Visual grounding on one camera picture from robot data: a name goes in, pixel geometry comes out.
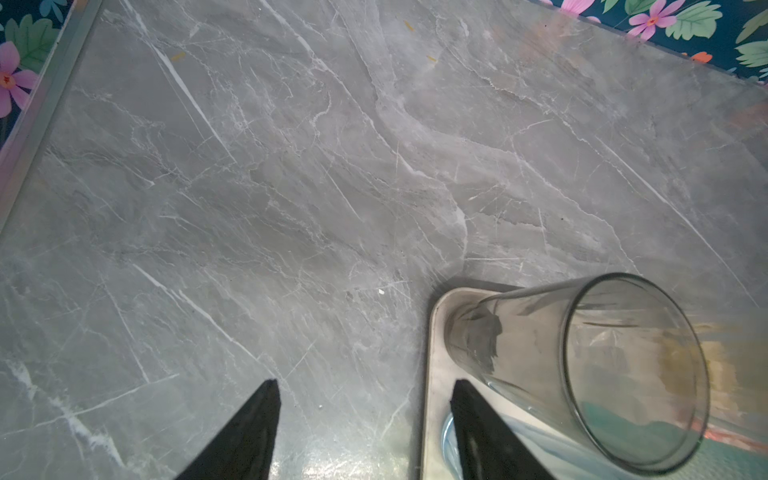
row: drinking glass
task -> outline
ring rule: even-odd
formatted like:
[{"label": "drinking glass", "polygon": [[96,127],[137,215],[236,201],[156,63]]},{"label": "drinking glass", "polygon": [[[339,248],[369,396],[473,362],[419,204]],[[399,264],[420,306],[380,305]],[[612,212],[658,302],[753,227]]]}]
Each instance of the drinking glass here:
[{"label": "drinking glass", "polygon": [[447,350],[465,371],[630,472],[671,472],[707,427],[696,334],[658,286],[607,273],[457,309]]}]

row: glass rim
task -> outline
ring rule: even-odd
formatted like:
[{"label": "glass rim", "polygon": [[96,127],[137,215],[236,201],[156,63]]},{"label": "glass rim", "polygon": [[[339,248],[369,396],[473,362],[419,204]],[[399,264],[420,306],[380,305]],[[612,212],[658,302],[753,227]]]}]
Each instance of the glass rim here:
[{"label": "glass rim", "polygon": [[[592,290],[595,286],[597,286],[599,283],[603,283],[607,280],[631,280],[633,282],[642,283],[646,286],[649,286],[650,288],[656,290],[657,292],[661,293],[661,295],[667,299],[672,307],[677,310],[677,312],[680,314],[680,316],[683,318],[684,325],[683,327],[687,327],[688,332],[690,333],[693,340],[696,342],[696,349],[699,353],[700,358],[697,360],[698,363],[700,363],[701,372],[703,373],[703,379],[704,379],[704,385],[707,387],[704,389],[704,403],[705,407],[702,412],[702,425],[701,430],[698,433],[698,438],[693,446],[693,448],[690,449],[690,451],[682,457],[680,460],[675,462],[674,464],[665,467],[665,468],[652,468],[652,465],[656,464],[663,464],[664,460],[669,459],[673,455],[679,452],[680,448],[686,443],[685,436],[680,441],[680,444],[678,446],[670,451],[668,455],[665,455],[662,458],[659,458],[657,460],[653,460],[652,462],[628,462],[627,460],[624,460],[623,458],[613,454],[608,449],[606,449],[602,442],[598,440],[598,438],[595,436],[595,434],[590,429],[589,425],[587,425],[586,421],[584,420],[584,416],[581,413],[581,410],[578,407],[578,403],[576,401],[576,395],[573,392],[573,388],[571,386],[571,380],[570,375],[568,373],[568,335],[570,333],[571,328],[571,321],[573,320],[574,312],[576,311],[576,308],[578,307],[579,303],[581,302],[581,299],[584,298],[584,295],[586,295],[590,290]],[[571,298],[568,308],[564,312],[564,327],[561,329],[561,338],[560,338],[560,372],[561,372],[561,381],[563,383],[563,387],[565,390],[565,397],[568,401],[568,404],[571,407],[571,412],[578,420],[578,424],[581,427],[582,431],[589,437],[589,439],[592,441],[592,444],[603,454],[611,460],[614,464],[619,465],[620,467],[624,468],[625,470],[628,470],[629,472],[633,472],[639,475],[664,475],[667,473],[671,473],[677,469],[679,469],[681,466],[685,465],[696,453],[696,451],[699,449],[701,442],[704,437],[704,432],[707,430],[707,425],[709,423],[709,415],[710,415],[710,379],[709,379],[709,372],[707,368],[707,361],[704,357],[703,350],[701,349],[701,342],[699,341],[699,337],[696,335],[696,332],[694,331],[693,326],[691,326],[690,321],[688,317],[686,316],[683,309],[680,308],[679,305],[677,305],[677,302],[674,301],[674,299],[667,294],[664,290],[662,290],[658,285],[651,282],[650,280],[644,279],[642,276],[635,275],[634,273],[622,273],[622,272],[612,272],[612,273],[603,273],[601,275],[594,276],[590,278],[588,281],[586,281],[581,287],[579,287],[579,290],[576,292],[576,294]],[[697,404],[700,401],[698,398],[698,395],[696,397]],[[697,411],[699,408],[695,406],[694,404],[694,414],[691,416],[691,419],[688,422],[688,431],[690,431],[690,427],[694,423],[694,418],[697,415]]]}]

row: gray marble countertop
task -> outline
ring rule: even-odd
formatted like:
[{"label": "gray marble countertop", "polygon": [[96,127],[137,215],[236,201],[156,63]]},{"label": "gray marble countertop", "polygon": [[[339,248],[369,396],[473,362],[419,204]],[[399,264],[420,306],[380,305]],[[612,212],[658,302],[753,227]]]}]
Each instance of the gray marble countertop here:
[{"label": "gray marble countertop", "polygon": [[764,89],[522,0],[104,3],[0,234],[0,478],[173,478],[268,378],[271,478],[414,478],[455,277],[766,306]]}]

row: orange flower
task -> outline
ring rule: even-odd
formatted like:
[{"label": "orange flower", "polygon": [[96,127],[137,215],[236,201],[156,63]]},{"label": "orange flower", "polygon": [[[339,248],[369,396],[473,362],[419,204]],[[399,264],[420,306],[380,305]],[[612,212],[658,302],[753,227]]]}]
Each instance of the orange flower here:
[{"label": "orange flower", "polygon": [[691,59],[695,61],[700,61],[701,63],[709,63],[709,61],[712,60],[712,55],[706,53],[705,51],[700,51],[699,53],[691,57]]}]

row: floral wallpaper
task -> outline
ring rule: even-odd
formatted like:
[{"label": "floral wallpaper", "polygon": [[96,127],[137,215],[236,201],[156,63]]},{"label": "floral wallpaper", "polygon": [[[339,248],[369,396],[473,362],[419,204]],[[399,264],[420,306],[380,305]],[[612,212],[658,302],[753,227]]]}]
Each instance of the floral wallpaper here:
[{"label": "floral wallpaper", "polygon": [[69,8],[68,0],[0,0],[0,146],[26,108]]},{"label": "floral wallpaper", "polygon": [[749,81],[768,81],[768,0],[539,1]]}]

